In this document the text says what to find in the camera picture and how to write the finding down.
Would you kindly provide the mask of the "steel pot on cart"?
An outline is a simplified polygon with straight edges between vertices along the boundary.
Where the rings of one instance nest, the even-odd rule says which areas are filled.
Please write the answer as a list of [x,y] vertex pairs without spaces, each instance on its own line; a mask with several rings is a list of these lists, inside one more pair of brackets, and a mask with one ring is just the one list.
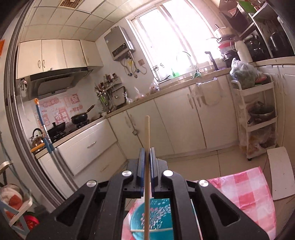
[[276,117],[275,107],[273,107],[272,105],[265,105],[260,101],[256,102],[248,110],[248,113],[250,118],[247,124],[260,124]]

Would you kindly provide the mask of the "red white checkered tablecloth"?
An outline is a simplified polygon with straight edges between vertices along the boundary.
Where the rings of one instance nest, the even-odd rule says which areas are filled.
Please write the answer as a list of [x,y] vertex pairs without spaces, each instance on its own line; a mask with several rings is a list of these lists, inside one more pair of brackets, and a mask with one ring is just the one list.
[[[277,228],[275,206],[260,167],[209,179],[209,182],[259,225],[268,234],[269,239],[275,239]],[[131,216],[135,208],[142,203],[144,198],[137,199],[124,218],[122,239],[134,239],[130,232]]]

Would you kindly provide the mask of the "white thermos jug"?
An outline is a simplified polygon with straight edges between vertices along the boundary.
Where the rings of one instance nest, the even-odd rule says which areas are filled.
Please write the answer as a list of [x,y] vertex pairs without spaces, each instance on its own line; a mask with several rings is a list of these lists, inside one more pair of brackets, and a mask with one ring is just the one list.
[[243,63],[253,62],[253,59],[247,48],[247,45],[242,40],[238,40],[235,42],[235,49],[237,50],[240,61],[242,61]]

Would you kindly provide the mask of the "grey wall water heater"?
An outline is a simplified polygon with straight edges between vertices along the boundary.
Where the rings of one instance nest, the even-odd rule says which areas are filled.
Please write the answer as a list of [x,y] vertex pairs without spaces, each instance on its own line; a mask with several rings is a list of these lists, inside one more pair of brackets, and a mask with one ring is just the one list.
[[114,61],[121,61],[135,48],[123,27],[116,26],[110,29],[110,32],[104,36],[110,55]]

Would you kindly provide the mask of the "green vegetables plastic bag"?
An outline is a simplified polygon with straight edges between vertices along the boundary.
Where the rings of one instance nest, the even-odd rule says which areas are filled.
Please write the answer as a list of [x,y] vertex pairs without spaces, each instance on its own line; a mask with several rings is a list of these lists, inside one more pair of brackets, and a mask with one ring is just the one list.
[[251,64],[233,58],[230,75],[232,79],[238,81],[242,89],[245,90],[255,86],[255,82],[258,79],[258,70]]

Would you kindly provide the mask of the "black frying pan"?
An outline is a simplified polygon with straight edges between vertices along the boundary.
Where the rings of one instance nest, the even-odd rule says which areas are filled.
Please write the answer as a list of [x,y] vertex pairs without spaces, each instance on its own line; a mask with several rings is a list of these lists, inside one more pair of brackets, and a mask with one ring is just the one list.
[[71,117],[72,123],[77,125],[85,122],[88,119],[88,112],[90,112],[94,107],[95,105],[93,104],[86,112],[76,114],[75,116]]

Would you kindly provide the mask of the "black range hood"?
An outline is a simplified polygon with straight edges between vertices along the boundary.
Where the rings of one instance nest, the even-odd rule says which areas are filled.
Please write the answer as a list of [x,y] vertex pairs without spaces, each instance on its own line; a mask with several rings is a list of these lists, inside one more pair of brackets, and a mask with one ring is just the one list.
[[75,87],[91,71],[90,68],[86,67],[65,68],[26,76],[16,81],[18,84],[16,94],[21,95],[26,100],[51,97]]

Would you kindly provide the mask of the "black wok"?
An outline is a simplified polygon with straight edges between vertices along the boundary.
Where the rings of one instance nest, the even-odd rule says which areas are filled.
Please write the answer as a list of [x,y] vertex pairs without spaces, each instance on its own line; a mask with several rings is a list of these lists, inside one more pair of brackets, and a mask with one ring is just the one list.
[[65,122],[60,124],[53,122],[52,125],[53,127],[48,129],[48,135],[50,138],[54,138],[65,131]]

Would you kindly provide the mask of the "black faucet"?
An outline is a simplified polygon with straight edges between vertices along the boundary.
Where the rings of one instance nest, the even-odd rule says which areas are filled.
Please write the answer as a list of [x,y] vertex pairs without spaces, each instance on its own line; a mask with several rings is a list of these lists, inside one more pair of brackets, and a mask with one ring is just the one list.
[[209,59],[211,60],[211,62],[214,65],[214,69],[217,71],[218,70],[218,66],[216,64],[216,61],[214,60],[212,53],[210,51],[206,51],[205,54],[207,54],[209,56]]

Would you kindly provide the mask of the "teal perforated plastic basket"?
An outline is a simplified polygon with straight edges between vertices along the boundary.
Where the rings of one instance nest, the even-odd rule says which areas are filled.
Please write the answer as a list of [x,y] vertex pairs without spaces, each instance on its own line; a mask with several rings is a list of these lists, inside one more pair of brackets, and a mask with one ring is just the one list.
[[[145,204],[135,208],[131,216],[131,229],[145,228]],[[168,198],[150,199],[150,229],[173,228],[171,217],[171,205]],[[131,232],[134,239],[144,239],[144,232]],[[150,239],[169,240],[174,239],[173,230],[166,232],[150,232]]]

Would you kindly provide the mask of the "blue handled mop pole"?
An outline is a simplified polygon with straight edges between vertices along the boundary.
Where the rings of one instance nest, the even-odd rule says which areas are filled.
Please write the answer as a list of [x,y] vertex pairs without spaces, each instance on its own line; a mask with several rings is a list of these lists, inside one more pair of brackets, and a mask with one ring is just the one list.
[[34,103],[36,105],[37,114],[39,116],[39,121],[40,121],[40,123],[41,123],[41,125],[43,126],[43,129],[44,129],[44,133],[45,133],[44,142],[45,142],[45,145],[46,145],[46,149],[48,150],[48,153],[50,154],[51,158],[53,159],[53,162],[55,163],[55,166],[57,167],[58,171],[60,172],[60,174],[64,178],[65,182],[70,187],[70,189],[72,191],[77,191],[78,186],[76,185],[76,183],[72,179],[70,171],[67,168],[67,166],[65,165],[65,161],[64,161],[61,153],[59,152],[57,147],[55,148],[53,146],[51,138],[49,137],[48,130],[46,128],[43,117],[41,115],[41,110],[40,110],[40,107],[39,107],[39,100],[37,98],[35,98]]

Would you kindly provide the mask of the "utensil rack on wall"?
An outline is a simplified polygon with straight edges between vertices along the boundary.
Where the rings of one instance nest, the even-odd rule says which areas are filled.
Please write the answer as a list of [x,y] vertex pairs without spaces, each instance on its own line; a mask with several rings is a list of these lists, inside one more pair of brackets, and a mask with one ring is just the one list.
[[126,105],[126,88],[116,73],[104,75],[103,80],[95,84],[95,93],[103,112],[107,114]]

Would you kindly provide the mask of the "white board leaning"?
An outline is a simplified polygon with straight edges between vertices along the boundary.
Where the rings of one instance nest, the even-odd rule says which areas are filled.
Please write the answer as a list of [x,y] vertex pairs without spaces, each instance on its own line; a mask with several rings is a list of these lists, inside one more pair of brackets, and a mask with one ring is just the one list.
[[273,200],[294,195],[294,173],[285,147],[267,150],[272,178]]

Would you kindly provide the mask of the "white rolling shelf cart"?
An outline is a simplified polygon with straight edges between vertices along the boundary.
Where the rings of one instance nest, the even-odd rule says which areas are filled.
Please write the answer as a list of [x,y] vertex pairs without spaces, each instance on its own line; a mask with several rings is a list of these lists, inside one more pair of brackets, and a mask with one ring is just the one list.
[[251,161],[277,145],[277,101],[275,83],[265,81],[243,90],[240,82],[230,81],[241,151]]

